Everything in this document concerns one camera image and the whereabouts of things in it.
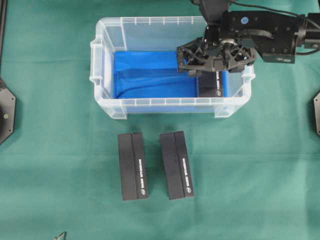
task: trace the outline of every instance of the cable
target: cable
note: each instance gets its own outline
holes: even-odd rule
[[[200,3],[195,3],[195,0],[190,0],[190,2],[193,4],[193,5],[197,5],[199,6]]]
[[[270,7],[266,7],[266,6],[260,6],[260,5],[238,3],[238,2],[235,2],[235,0],[229,0],[229,3],[235,4],[235,5],[238,5],[238,6],[242,6],[242,7],[264,9],[264,10],[268,10],[268,11],[271,11],[271,12],[292,15],[292,16],[295,16],[295,17],[298,17],[298,18],[305,19],[307,22],[311,23],[313,26],[315,26],[317,29],[320,30],[320,25],[318,25],[316,22],[314,22],[310,18],[308,18],[308,17],[306,17],[304,15],[299,15],[299,14],[291,12],[291,11],[278,10],[278,9],[274,9],[274,8],[270,8]]]
[[[314,22],[310,18],[308,18],[308,17],[306,17],[304,15],[299,15],[299,14],[291,12],[291,11],[284,11],[284,10],[279,10],[279,9],[274,9],[274,8],[270,8],[270,7],[266,7],[266,6],[260,6],[260,5],[254,5],[254,4],[238,3],[238,2],[236,2],[236,0],[229,0],[229,3],[230,4],[235,4],[235,5],[238,5],[238,6],[242,6],[242,7],[264,9],[264,10],[268,10],[268,11],[271,11],[271,12],[292,15],[292,16],[295,16],[297,18],[301,18],[301,19],[306,20],[307,22],[311,23],[313,26],[315,26],[317,29],[320,30],[320,25],[318,25],[316,22]],[[307,55],[316,54],[319,51],[320,51],[320,48],[318,48],[316,50],[313,50],[313,51],[309,51],[309,52],[297,52],[296,55],[307,56]]]
[[[316,49],[316,50],[313,50],[313,51],[308,51],[308,52],[296,52],[295,54],[296,55],[299,55],[299,56],[307,56],[307,55],[312,55],[312,54],[316,54],[320,51],[320,48]]]

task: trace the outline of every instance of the transparent storage box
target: transparent storage box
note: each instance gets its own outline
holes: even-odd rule
[[[230,97],[213,98],[135,98],[114,99],[114,63],[117,51],[175,51],[203,35],[206,22],[202,16],[180,17],[110,17],[99,20],[91,42],[90,81],[94,98],[113,119],[127,119],[128,114],[214,113],[227,118],[251,97],[254,67],[242,73],[227,73]]]

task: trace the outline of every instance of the blue fabric liner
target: blue fabric liner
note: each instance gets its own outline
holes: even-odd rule
[[[223,83],[223,96],[225,98],[228,97],[228,85],[227,85],[227,80],[228,80],[228,72],[223,71],[222,72],[222,83]]]
[[[178,72],[175,51],[119,51],[114,57],[113,97],[195,98],[197,80]]]

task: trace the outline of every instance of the green fabric surface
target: green fabric surface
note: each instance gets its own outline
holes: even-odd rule
[[[306,14],[317,0],[246,0]],[[233,10],[245,8],[233,6]],[[94,100],[103,17],[197,16],[188,0],[8,0],[1,76],[17,96],[0,146],[0,239],[316,240],[320,54],[255,64],[251,100],[212,114],[113,120]],[[168,200],[159,135],[183,130],[195,198]],[[117,134],[143,132],[150,197],[122,201]]]

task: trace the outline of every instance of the black rectangular block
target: black rectangular block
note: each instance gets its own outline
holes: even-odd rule
[[[160,135],[169,200],[193,197],[189,158],[183,131]]]
[[[204,71],[197,79],[197,91],[200,98],[223,98],[223,73]]]
[[[145,148],[142,133],[118,135],[122,199],[137,200],[149,197]]]

